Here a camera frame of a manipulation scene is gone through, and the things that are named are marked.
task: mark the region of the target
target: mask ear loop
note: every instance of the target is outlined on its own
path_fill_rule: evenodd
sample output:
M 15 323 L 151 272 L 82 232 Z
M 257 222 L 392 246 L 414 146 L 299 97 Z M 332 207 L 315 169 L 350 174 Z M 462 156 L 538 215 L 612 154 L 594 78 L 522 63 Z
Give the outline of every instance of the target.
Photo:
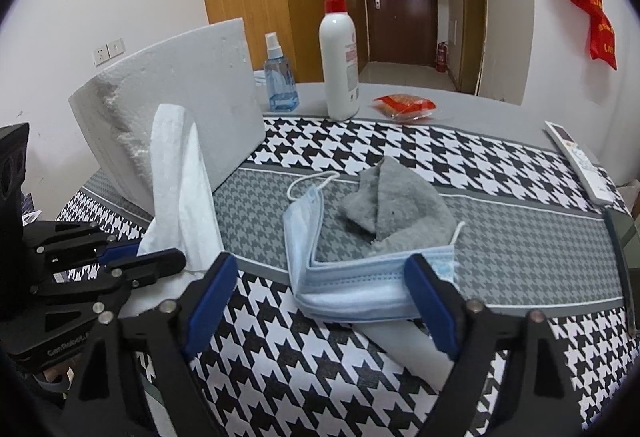
M 460 234 L 460 231 L 462 231 L 462 227 L 464 225 L 464 222 L 458 223 L 458 226 L 456 226 L 456 230 L 453 232 L 453 237 L 451 237 L 451 242 L 449 242 L 449 245 L 454 245 L 456 243 L 456 240 L 458 240 L 458 236 Z
M 340 173 L 336 172 L 335 170 L 326 170 L 325 172 L 312 173 L 311 175 L 303 175 L 302 177 L 298 177 L 287 188 L 287 199 L 289 199 L 290 201 L 296 201 L 300 199 L 300 197 L 293 197 L 293 195 L 291 195 L 291 190 L 293 189 L 293 186 L 295 186 L 299 182 L 305 181 L 307 179 L 313 179 L 314 177 L 322 177 L 324 175 L 326 175 L 327 178 L 322 182 L 321 185 L 318 186 L 319 190 L 327 186 L 335 178 L 338 178 L 340 176 Z

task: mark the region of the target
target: surgical mask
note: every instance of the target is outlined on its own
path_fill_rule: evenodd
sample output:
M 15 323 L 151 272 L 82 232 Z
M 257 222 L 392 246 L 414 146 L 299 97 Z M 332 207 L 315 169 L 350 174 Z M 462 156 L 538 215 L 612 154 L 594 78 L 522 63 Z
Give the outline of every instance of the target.
M 298 182 L 326 176 L 300 198 L 291 190 Z M 415 253 L 429 262 L 436 275 L 457 287 L 454 245 L 464 223 L 458 224 L 442 247 L 412 249 L 360 260 L 320 262 L 316 249 L 324 219 L 324 188 L 337 172 L 303 176 L 291 183 L 287 197 L 294 202 L 283 214 L 291 290 L 298 308 L 308 317 L 328 322 L 362 323 L 419 318 L 404 284 L 404 263 Z

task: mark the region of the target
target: wall switch plate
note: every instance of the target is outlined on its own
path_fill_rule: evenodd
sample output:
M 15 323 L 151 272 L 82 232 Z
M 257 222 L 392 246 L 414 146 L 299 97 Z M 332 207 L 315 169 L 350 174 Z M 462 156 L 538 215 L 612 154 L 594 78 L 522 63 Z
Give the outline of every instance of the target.
M 116 56 L 124 53 L 124 42 L 121 38 L 109 42 L 107 44 L 107 51 L 109 52 L 109 58 L 115 58 Z
M 100 45 L 98 49 L 94 51 L 94 65 L 97 67 L 98 65 L 102 65 L 105 62 L 109 61 L 109 51 L 107 51 L 106 45 Z

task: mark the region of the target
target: gray towel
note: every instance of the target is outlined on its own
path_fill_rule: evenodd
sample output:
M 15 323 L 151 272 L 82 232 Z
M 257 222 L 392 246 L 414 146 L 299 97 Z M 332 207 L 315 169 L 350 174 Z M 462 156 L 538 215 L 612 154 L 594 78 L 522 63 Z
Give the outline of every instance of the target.
M 448 245 L 457 225 L 438 191 L 392 157 L 360 173 L 342 213 L 376 236 L 369 256 Z

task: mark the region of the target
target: hallway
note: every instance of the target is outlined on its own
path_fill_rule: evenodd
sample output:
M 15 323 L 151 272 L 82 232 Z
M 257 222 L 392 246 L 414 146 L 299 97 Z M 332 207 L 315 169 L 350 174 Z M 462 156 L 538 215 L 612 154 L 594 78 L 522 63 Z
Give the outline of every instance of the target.
M 456 91 L 447 73 L 434 67 L 405 65 L 401 63 L 369 62 L 360 73 L 363 83 L 406 85 L 428 89 Z

